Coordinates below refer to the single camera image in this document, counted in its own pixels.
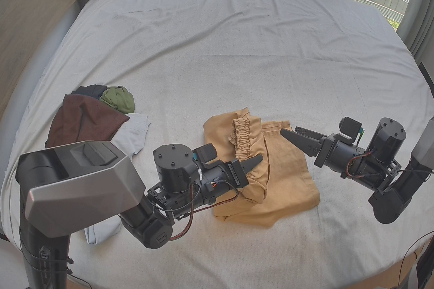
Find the white bed sheet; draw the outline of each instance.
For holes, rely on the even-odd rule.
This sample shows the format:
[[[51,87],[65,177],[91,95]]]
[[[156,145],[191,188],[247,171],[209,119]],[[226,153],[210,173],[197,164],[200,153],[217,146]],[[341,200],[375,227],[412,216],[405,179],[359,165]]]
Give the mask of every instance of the white bed sheet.
[[[382,117],[407,131],[397,160],[434,114],[412,56],[380,12],[351,0],[90,0],[46,68],[17,132],[1,191],[1,218],[18,237],[14,169],[44,147],[63,96],[79,85],[123,85],[149,115],[145,148],[133,158],[147,186],[158,179],[161,144],[203,144],[212,115],[249,107],[264,121],[289,119],[332,133],[350,116],[366,147]],[[75,275],[94,288],[339,288],[404,256],[434,229],[434,180],[390,225],[378,223],[371,191],[307,157],[318,207],[269,229],[195,215],[188,234],[150,250],[124,228],[98,246],[72,235]],[[185,222],[175,225],[180,231]]]

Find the green garment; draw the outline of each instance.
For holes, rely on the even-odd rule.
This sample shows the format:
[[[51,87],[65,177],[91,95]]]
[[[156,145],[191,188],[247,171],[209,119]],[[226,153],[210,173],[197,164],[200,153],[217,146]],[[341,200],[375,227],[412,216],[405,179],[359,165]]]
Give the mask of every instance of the green garment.
[[[127,88],[123,86],[110,86],[99,98],[110,107],[123,114],[134,113],[134,97]]]

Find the tan pants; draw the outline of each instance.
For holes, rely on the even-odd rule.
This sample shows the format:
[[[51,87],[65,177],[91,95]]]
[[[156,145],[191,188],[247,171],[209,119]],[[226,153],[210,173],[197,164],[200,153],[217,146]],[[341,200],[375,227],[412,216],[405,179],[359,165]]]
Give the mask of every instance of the tan pants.
[[[205,143],[214,145],[220,160],[263,156],[247,174],[249,185],[240,190],[238,199],[214,207],[217,219],[271,227],[279,218],[319,204],[304,154],[280,135],[282,128],[291,130],[289,121],[261,124],[247,108],[211,117],[203,125]],[[230,191],[217,201],[233,196]]]

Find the maroon cloth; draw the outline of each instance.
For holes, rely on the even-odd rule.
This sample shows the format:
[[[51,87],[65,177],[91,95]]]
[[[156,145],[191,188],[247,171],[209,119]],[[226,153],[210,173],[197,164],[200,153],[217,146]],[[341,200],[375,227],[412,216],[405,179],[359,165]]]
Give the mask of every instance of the maroon cloth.
[[[88,140],[111,140],[128,119],[93,97],[65,95],[51,123],[45,148]]]

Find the curtain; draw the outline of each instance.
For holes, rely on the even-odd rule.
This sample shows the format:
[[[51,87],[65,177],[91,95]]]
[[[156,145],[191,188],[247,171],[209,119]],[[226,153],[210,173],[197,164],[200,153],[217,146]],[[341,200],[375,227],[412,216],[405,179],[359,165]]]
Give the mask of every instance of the curtain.
[[[434,0],[410,0],[404,18],[396,31],[418,65],[425,57],[433,55],[431,51],[434,46],[433,19]]]

